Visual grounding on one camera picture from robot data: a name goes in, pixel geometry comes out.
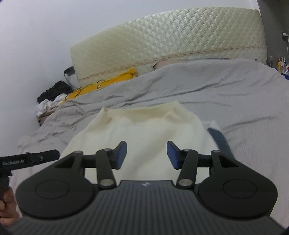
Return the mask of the person left hand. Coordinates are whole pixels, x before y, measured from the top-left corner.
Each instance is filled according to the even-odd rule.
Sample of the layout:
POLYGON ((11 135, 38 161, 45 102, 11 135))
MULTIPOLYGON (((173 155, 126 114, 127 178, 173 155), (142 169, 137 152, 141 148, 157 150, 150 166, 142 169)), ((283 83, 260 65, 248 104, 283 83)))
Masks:
POLYGON ((11 187, 3 194, 4 201, 1 201, 1 225, 8 228, 19 221, 20 215, 17 212, 17 202, 11 187))

